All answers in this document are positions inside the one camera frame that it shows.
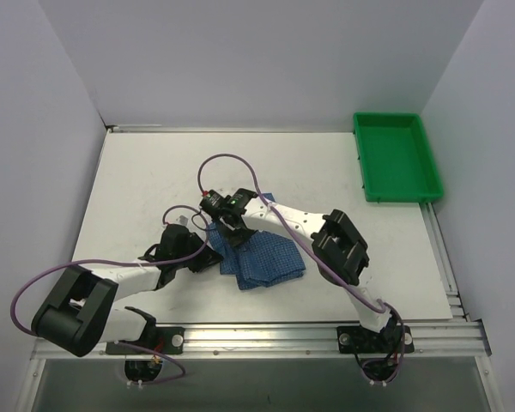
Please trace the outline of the blue checkered long sleeve shirt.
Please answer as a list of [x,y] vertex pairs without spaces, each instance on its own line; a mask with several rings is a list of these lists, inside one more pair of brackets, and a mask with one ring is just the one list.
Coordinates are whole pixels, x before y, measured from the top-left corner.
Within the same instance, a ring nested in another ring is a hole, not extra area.
[[303,276],[306,270],[290,239],[256,230],[242,246],[232,248],[221,236],[221,224],[212,221],[206,232],[213,249],[223,256],[220,273],[236,276],[240,290],[275,286]]

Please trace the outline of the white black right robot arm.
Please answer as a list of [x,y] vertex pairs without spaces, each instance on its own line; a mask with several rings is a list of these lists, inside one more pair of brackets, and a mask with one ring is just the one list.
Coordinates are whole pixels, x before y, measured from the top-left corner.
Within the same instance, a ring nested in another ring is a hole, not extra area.
[[345,289],[364,329],[365,344],[374,351],[392,344],[397,315],[370,280],[360,279],[369,266],[368,244],[344,212],[305,212],[247,189],[226,196],[204,191],[199,206],[231,247],[245,245],[259,232],[291,239],[317,264],[325,280]]

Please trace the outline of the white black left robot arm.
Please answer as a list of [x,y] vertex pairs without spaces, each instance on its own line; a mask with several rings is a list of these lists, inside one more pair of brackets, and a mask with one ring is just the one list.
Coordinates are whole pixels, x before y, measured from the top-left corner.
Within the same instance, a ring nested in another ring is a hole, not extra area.
[[116,308],[115,302],[160,290],[180,270],[201,273],[222,260],[196,233],[169,224],[161,240],[127,266],[67,267],[34,315],[31,331],[77,357],[103,342],[126,342],[146,353],[163,341],[155,317],[133,306]]

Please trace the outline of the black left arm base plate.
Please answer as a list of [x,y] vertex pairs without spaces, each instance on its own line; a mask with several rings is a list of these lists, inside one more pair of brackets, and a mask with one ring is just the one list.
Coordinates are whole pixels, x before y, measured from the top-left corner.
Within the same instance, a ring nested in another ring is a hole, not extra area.
[[161,354],[182,354],[184,341],[185,328],[159,326],[151,331],[144,332],[137,341],[129,342],[129,345],[137,346],[137,348],[127,348],[118,343],[108,342],[105,352],[109,355],[146,354],[142,350],[142,348],[146,348]]

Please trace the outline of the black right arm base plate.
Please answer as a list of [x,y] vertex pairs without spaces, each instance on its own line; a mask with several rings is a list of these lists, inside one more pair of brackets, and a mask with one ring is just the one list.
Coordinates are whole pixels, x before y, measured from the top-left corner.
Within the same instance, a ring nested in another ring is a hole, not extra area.
[[401,354],[415,352],[412,331],[408,326],[400,325],[379,333],[361,326],[338,326],[336,328],[338,351],[341,354],[390,354],[397,351]]

